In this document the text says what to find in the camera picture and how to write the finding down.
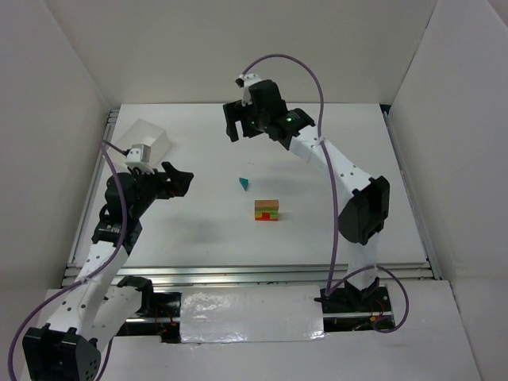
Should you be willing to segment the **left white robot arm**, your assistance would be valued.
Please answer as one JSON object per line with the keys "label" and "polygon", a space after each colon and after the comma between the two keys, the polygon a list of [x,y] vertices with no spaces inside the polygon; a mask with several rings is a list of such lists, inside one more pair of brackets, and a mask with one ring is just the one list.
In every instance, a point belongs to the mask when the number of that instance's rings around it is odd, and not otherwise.
{"label": "left white robot arm", "polygon": [[116,286],[112,282],[141,234],[142,215],[156,200],[183,197],[193,178],[168,162],[160,170],[132,164],[108,178],[78,277],[47,322],[28,328],[23,337],[32,380],[97,380],[102,352],[125,320],[153,311],[150,279],[127,275]]}

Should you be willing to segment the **red rectangular wood block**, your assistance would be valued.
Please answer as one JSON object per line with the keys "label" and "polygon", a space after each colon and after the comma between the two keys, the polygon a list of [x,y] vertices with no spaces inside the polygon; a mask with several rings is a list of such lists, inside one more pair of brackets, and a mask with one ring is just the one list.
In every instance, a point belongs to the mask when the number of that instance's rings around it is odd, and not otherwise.
{"label": "red rectangular wood block", "polygon": [[256,221],[278,221],[279,214],[278,213],[268,213],[261,212],[260,214],[255,214]]}

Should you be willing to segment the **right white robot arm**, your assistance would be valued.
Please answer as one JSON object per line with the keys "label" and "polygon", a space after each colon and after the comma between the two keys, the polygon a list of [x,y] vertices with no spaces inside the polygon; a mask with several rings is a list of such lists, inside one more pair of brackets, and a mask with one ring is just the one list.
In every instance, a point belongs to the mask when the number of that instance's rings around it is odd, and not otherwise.
{"label": "right white robot arm", "polygon": [[349,251],[348,272],[341,283],[344,299],[354,307],[369,303],[379,286],[375,266],[379,233],[388,217],[388,180],[358,168],[319,135],[313,118],[304,110],[288,109],[274,81],[247,74],[235,82],[243,95],[223,106],[227,136],[235,142],[266,134],[329,179],[333,232]]}

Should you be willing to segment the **white plastic bin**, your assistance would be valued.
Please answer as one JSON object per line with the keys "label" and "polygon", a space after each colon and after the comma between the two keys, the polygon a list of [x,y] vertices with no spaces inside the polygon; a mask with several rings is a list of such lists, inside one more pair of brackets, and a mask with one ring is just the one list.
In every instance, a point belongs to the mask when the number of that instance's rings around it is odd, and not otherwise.
{"label": "white plastic bin", "polygon": [[138,118],[129,129],[113,140],[118,148],[126,150],[134,144],[145,144],[150,147],[149,164],[157,167],[170,151],[172,143],[165,129],[144,119]]}

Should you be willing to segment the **teal triangular wood block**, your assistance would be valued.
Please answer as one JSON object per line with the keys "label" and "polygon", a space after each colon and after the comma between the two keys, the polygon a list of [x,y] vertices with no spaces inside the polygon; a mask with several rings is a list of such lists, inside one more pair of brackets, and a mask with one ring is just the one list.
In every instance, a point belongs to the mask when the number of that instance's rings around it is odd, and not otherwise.
{"label": "teal triangular wood block", "polygon": [[248,179],[246,179],[246,178],[239,178],[239,183],[242,186],[242,189],[244,191],[248,190],[248,187],[249,187],[249,181],[248,181]]}

